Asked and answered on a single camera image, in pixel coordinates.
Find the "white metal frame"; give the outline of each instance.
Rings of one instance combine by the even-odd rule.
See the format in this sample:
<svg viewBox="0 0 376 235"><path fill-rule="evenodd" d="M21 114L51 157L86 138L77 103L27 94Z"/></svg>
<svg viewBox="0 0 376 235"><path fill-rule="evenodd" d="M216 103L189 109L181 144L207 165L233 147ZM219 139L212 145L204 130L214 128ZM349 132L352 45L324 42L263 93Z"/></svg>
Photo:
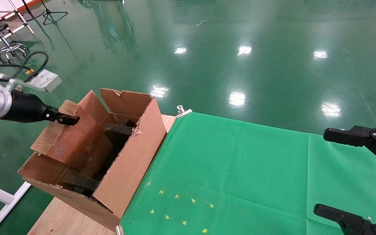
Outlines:
<svg viewBox="0 0 376 235"><path fill-rule="evenodd" d="M17 202L30 188L31 184L24 182L14 195L11 195L4 190L0 189L0 202L6 204L0 211L0 223L5 219L9 212L15 207Z"/></svg>
<svg viewBox="0 0 376 235"><path fill-rule="evenodd" d="M8 19L8 18L10 18L10 17L12 17L14 15L17 15L21 19L21 21L23 22L23 25L21 25L20 27L16 28L13 31L11 31L9 28L7 28L8 31L12 32L12 33L8 33L7 35L4 36L4 38L6 39L7 37L11 36L12 34L14 34L15 32L19 31L20 29L24 28L25 26L28 28L28 30L30 30L30 32L32 34L34 34L34 31L30 28L30 25L28 25L28 23L25 21L25 19L20 14L20 12L18 12L18 9L15 7L14 3L12 2L12 0L7 0L7 1L11 5L12 10L0 10L0 13L9 13L9 15L5 16L4 19L0 18L0 22L4 21L5 19Z"/></svg>

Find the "robotic arm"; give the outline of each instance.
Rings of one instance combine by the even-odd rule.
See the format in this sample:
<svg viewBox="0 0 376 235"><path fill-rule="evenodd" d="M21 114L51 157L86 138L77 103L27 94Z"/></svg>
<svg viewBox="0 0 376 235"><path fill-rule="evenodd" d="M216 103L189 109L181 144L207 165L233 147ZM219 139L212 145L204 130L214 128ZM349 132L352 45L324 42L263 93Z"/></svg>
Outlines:
<svg viewBox="0 0 376 235"><path fill-rule="evenodd" d="M61 83L57 74L42 70L29 82L5 77L6 75L0 74L0 119L15 122L56 120L64 125L75 125L79 121L79 117L60 113L57 108L46 105L36 95L23 92L24 86L51 92Z"/></svg>
<svg viewBox="0 0 376 235"><path fill-rule="evenodd" d="M356 147L365 146L376 156L376 128L354 126L349 131L328 128L324 139ZM356 214L351 214L323 204L316 204L314 214L335 221L344 235L376 235L376 224Z"/></svg>

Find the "wooden table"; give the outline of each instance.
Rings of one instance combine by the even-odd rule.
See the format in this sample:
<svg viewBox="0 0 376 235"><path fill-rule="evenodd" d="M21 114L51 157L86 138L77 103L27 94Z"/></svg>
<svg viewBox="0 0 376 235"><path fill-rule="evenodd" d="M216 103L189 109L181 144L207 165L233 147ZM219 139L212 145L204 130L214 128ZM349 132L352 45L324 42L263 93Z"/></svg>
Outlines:
<svg viewBox="0 0 376 235"><path fill-rule="evenodd" d="M175 116L162 115L167 132ZM27 235L115 235L94 220L54 198Z"/></svg>

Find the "metal clip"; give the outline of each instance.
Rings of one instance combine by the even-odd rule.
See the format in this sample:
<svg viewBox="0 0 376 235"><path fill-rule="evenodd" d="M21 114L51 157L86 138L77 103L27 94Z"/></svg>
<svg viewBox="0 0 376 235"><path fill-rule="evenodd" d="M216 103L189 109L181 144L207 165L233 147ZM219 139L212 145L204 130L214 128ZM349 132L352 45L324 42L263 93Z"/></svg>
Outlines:
<svg viewBox="0 0 376 235"><path fill-rule="evenodd" d="M178 115L176 115L176 118L180 118L180 117L183 117L183 116L187 115L188 113L192 113L191 109L184 110L184 108L182 107L182 105L178 105L178 106L176 106L176 108L178 109Z"/></svg>
<svg viewBox="0 0 376 235"><path fill-rule="evenodd" d="M115 231L117 232L117 235L124 235L124 230L121 225L115 226Z"/></svg>

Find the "tripod stand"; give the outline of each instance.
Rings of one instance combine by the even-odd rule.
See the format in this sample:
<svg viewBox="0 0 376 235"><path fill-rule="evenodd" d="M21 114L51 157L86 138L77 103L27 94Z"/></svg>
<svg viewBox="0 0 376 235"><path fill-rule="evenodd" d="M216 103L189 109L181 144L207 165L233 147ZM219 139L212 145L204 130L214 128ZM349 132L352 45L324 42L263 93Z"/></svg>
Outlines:
<svg viewBox="0 0 376 235"><path fill-rule="evenodd" d="M21 0L25 6L25 9L27 10L27 13L23 14L23 18L26 22L36 19L37 17L43 15L44 11L42 9L32 9L30 10L27 6L27 3L25 3L25 0Z"/></svg>
<svg viewBox="0 0 376 235"><path fill-rule="evenodd" d="M68 14L67 11L51 11L47 8L46 4L44 4L43 0L40 0L40 1L41 3L43 3L44 8L46 9L46 12L43 14L43 17L44 17L43 25L46 25L46 20L50 20L52 23L56 22L52 17L53 13L64 13L64 15L61 18L64 18Z"/></svg>

